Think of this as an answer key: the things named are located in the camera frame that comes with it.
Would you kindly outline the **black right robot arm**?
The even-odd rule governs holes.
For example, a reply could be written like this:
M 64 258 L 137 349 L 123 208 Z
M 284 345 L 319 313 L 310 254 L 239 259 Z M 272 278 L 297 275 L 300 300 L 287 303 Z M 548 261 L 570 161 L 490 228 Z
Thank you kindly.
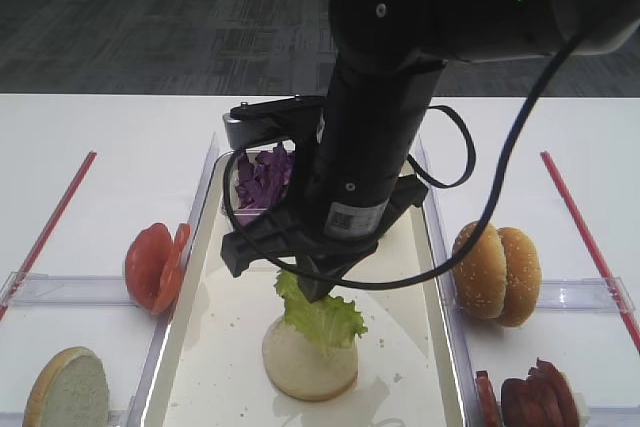
M 222 242 L 234 276 L 294 257 L 311 279 L 342 282 L 428 186 L 403 175 L 450 62 L 611 52 L 639 23 L 639 0 L 329 0 L 338 56 L 325 96 L 233 108 L 233 149 L 289 139 L 286 196 Z

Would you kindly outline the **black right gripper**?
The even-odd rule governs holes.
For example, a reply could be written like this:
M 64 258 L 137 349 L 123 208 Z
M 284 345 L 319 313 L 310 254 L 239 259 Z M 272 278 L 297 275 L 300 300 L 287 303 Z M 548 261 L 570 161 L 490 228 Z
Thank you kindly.
M 388 76 L 336 62 L 319 123 L 295 144 L 283 199 L 223 238 L 221 257 L 240 276 L 258 259 L 292 256 L 309 302 L 375 252 L 381 236 L 427 193 L 400 174 L 445 63 L 424 57 Z

